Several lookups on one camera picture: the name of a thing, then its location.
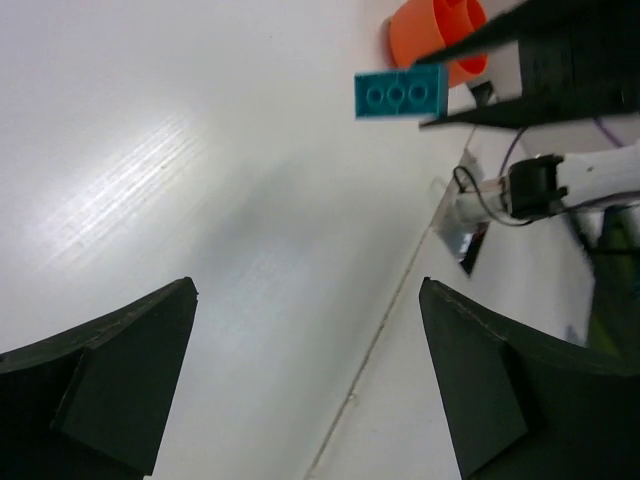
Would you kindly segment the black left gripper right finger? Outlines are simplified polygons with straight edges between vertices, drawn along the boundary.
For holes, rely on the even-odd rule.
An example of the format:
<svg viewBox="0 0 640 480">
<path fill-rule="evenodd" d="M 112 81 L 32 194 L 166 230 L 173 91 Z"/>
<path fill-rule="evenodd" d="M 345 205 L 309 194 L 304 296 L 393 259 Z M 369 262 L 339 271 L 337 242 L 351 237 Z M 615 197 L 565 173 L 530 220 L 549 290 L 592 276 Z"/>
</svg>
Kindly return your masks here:
<svg viewBox="0 0 640 480">
<path fill-rule="evenodd" d="M 462 478 L 638 478 L 638 367 L 437 280 L 419 303 Z"/>
</svg>

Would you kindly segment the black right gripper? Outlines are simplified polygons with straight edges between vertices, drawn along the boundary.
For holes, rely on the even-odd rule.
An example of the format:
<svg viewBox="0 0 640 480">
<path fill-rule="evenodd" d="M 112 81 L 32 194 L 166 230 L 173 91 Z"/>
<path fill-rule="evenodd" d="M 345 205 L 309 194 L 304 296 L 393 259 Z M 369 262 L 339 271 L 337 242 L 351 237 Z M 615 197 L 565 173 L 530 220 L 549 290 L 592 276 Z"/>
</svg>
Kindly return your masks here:
<svg viewBox="0 0 640 480">
<path fill-rule="evenodd" d="M 488 52 L 557 22 L 552 1 L 524 1 L 476 32 L 414 65 Z M 595 1 L 518 42 L 522 97 L 419 124 L 421 130 L 469 124 L 519 130 L 639 111 L 639 3 Z"/>
</svg>

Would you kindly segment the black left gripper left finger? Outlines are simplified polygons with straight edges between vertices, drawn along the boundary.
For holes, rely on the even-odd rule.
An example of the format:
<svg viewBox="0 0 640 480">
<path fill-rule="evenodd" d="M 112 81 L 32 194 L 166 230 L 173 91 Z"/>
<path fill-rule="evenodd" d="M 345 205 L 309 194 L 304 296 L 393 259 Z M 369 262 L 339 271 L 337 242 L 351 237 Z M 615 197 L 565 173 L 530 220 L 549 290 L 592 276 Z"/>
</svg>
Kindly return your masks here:
<svg viewBox="0 0 640 480">
<path fill-rule="evenodd" d="M 1 355 L 4 479 L 152 475 L 191 336 L 185 277 Z"/>
</svg>

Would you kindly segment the teal lego brick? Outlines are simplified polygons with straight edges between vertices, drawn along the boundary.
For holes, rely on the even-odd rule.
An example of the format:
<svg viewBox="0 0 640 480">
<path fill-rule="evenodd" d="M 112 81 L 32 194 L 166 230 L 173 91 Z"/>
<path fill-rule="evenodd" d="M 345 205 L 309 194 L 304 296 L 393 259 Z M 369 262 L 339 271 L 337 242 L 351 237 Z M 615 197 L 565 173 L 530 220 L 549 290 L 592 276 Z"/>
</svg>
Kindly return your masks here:
<svg viewBox="0 0 640 480">
<path fill-rule="evenodd" d="M 447 113 L 448 70 L 441 65 L 354 76 L 355 117 L 439 117 Z"/>
</svg>

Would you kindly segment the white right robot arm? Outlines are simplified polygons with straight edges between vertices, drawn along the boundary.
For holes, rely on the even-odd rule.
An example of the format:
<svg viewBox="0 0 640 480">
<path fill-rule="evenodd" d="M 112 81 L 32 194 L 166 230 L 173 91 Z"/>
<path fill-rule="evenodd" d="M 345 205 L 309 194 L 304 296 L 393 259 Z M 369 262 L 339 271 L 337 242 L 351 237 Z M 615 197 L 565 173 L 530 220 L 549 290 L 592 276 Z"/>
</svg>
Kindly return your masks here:
<svg viewBox="0 0 640 480">
<path fill-rule="evenodd" d="M 524 1 L 419 65 L 441 64 L 517 42 L 522 94 L 421 123 L 515 130 L 639 110 L 639 4 L 636 1 Z M 478 182 L 452 174 L 445 213 L 461 223 L 526 226 L 566 210 L 595 207 L 639 192 L 639 146 L 537 156 Z"/>
</svg>

